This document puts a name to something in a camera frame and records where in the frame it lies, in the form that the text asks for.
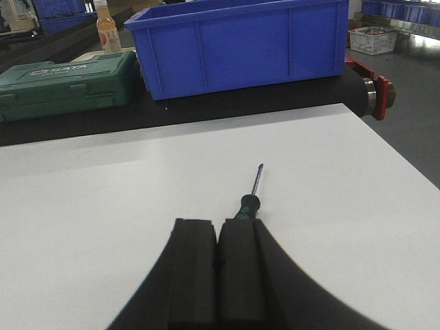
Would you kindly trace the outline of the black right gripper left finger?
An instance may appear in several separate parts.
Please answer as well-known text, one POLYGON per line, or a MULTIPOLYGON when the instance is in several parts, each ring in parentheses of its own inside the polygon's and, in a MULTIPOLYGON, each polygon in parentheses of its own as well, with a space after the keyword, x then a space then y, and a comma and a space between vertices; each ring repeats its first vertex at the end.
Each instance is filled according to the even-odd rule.
POLYGON ((110 329, 214 329, 215 229, 176 219, 153 268, 110 329))

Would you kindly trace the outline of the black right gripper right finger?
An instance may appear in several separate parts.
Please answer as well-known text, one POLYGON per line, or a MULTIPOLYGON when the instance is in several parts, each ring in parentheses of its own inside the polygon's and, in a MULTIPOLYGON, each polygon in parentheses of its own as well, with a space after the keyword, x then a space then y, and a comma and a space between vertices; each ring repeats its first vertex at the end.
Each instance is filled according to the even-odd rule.
POLYGON ((382 329, 304 272, 260 219, 219 236, 219 329, 382 329))

